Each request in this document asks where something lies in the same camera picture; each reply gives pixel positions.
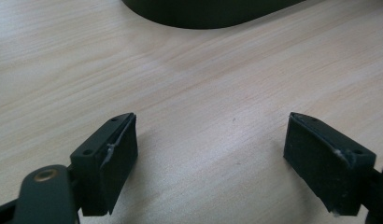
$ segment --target dark green object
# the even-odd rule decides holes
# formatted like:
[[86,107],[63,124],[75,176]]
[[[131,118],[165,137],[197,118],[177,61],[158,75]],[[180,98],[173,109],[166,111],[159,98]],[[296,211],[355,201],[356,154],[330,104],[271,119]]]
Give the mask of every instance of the dark green object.
[[132,11],[160,24],[215,29],[252,21],[304,0],[123,0]]
[[33,171],[21,185],[20,197],[0,206],[0,224],[78,223],[84,216],[113,211],[137,157],[136,116],[108,120],[71,155],[71,165]]
[[291,113],[284,157],[329,212],[358,214],[375,153],[318,119]]

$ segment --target metal screw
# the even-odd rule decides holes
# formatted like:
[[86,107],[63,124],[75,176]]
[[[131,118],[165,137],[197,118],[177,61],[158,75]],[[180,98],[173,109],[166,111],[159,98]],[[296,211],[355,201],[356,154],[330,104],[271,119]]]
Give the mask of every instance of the metal screw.
[[55,169],[40,171],[37,175],[35,175],[34,180],[36,182],[43,182],[43,181],[52,179],[57,174],[58,174],[58,171]]

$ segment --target black plastic base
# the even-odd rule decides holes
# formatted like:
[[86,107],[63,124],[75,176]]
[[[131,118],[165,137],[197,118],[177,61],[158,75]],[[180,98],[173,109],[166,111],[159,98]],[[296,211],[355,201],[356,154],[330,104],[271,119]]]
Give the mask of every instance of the black plastic base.
[[123,0],[135,13],[160,24],[215,29],[255,20],[304,0]]

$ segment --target light wood grain surface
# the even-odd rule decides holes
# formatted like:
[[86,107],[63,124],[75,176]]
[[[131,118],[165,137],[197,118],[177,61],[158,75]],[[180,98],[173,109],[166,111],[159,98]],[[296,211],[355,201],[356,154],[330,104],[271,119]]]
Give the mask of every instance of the light wood grain surface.
[[0,1],[0,204],[107,119],[137,115],[112,216],[82,223],[363,223],[334,217],[282,158],[291,111],[383,167],[383,0],[306,1],[195,31],[120,0]]

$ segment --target clamp jaw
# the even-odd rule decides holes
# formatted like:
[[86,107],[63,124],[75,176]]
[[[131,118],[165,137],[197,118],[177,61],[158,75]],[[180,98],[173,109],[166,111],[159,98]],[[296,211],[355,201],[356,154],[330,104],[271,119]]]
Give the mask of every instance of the clamp jaw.
[[113,212],[137,157],[133,113],[108,120],[70,156],[71,165],[33,171],[20,197],[0,206],[0,223],[79,223],[83,216]]
[[383,171],[374,169],[376,154],[324,122],[291,113],[284,158],[322,200],[329,212],[383,224]]

